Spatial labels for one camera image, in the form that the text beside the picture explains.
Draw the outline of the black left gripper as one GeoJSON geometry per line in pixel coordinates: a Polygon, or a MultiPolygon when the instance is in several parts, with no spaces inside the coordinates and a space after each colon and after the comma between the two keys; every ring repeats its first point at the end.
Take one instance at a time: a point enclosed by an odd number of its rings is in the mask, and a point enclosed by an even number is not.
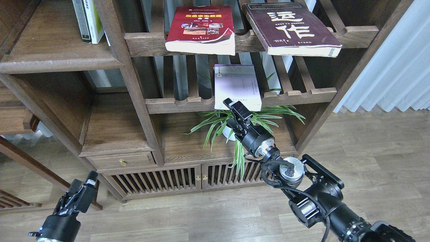
{"type": "Polygon", "coordinates": [[[83,185],[82,181],[74,179],[68,192],[58,201],[53,214],[46,218],[38,232],[29,232],[28,236],[36,237],[38,242],[73,242],[81,226],[76,217],[79,212],[87,212],[97,194],[97,178],[98,173],[91,171],[83,185]]]}

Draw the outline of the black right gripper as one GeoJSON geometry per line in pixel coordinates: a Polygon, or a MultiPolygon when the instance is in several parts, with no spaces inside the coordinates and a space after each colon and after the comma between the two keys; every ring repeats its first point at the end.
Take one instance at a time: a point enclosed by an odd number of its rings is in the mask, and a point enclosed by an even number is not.
{"type": "Polygon", "coordinates": [[[275,138],[263,126],[251,123],[251,111],[241,101],[233,102],[226,98],[223,103],[233,116],[227,120],[227,125],[232,128],[244,148],[254,158],[275,158],[275,138]]]}

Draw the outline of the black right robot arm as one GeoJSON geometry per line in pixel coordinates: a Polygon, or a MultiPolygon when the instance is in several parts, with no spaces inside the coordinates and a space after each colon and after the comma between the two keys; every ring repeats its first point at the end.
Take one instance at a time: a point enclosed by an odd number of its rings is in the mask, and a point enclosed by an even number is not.
{"type": "Polygon", "coordinates": [[[312,157],[283,158],[274,137],[262,126],[251,123],[252,113],[241,102],[224,100],[232,112],[227,125],[235,137],[260,164],[261,177],[270,186],[281,189],[289,198],[289,207],[306,227],[323,222],[341,242],[413,242],[413,237],[384,221],[369,224],[342,202],[344,183],[312,157]]]}

